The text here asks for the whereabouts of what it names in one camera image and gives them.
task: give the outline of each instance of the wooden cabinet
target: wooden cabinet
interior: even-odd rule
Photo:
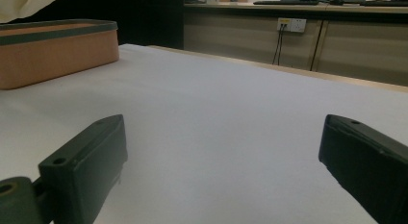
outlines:
[[[319,34],[317,20],[308,20],[305,33],[284,33],[282,49],[276,51],[279,31],[277,17],[186,13],[184,25],[185,50],[223,57],[306,69]]]
[[[278,17],[307,19],[304,33],[284,33],[280,65],[408,86],[408,8],[189,6],[185,49],[272,63]]]
[[[314,70],[408,86],[408,25],[328,21]]]

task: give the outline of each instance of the white paper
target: white paper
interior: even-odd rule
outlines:
[[[319,162],[327,114],[408,144],[408,94],[123,45],[120,60],[0,90],[0,180],[123,114],[129,154],[95,224],[373,224]]]
[[[53,1],[55,0],[0,0],[0,23],[33,15]]]

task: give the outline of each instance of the wooden edge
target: wooden edge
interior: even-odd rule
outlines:
[[[90,26],[66,26],[78,24],[89,24]],[[30,33],[21,32],[23,29],[28,30]],[[117,24],[115,21],[108,20],[68,19],[21,24],[6,24],[0,25],[0,30],[12,31],[9,35],[3,33],[3,35],[0,34],[0,46],[3,46],[53,38],[75,37],[80,35],[108,32],[117,30]]]
[[[356,4],[333,6],[319,2],[316,6],[301,5],[254,5],[253,2],[217,2],[212,4],[185,4],[187,8],[230,8],[230,9],[271,9],[271,10],[301,10],[320,12],[367,12],[367,13],[408,13],[408,7],[367,7]]]
[[[333,81],[333,82],[348,83],[348,84],[353,84],[353,85],[356,85],[356,86],[376,87],[376,88],[382,88],[382,89],[387,89],[387,90],[392,90],[392,91],[408,92],[408,87],[391,85],[391,84],[386,84],[386,83],[378,83],[378,82],[372,82],[372,81],[355,79],[355,78],[347,78],[347,77],[342,77],[342,76],[336,76],[336,75],[331,75],[331,74],[326,74],[326,73],[319,73],[319,72],[312,72],[312,71],[301,70],[301,69],[290,68],[290,67],[284,67],[284,66],[278,66],[278,65],[272,65],[272,64],[267,64],[267,63],[250,62],[250,61],[233,59],[233,58],[225,58],[225,57],[220,57],[220,56],[216,56],[216,55],[202,54],[202,53],[196,53],[196,52],[191,52],[191,51],[166,48],[166,47],[155,46],[155,45],[151,45],[151,46],[148,46],[148,47],[161,49],[161,50],[166,50],[166,51],[174,52],[174,53],[192,55],[192,56],[196,56],[196,57],[210,58],[210,59],[222,60],[222,61],[226,61],[226,62],[234,62],[234,63],[240,63],[240,64],[245,64],[245,65],[257,66],[257,67],[267,68],[267,69],[271,69],[271,70],[287,72],[287,73],[292,73],[292,74],[301,75],[301,76],[319,78],[319,79]]]

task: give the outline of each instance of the wooden box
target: wooden box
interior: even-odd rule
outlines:
[[[0,25],[0,89],[116,62],[116,30],[115,22],[88,19]]]

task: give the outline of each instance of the cabinet door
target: cabinet door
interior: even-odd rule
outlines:
[[[330,21],[318,72],[408,86],[408,25]]]

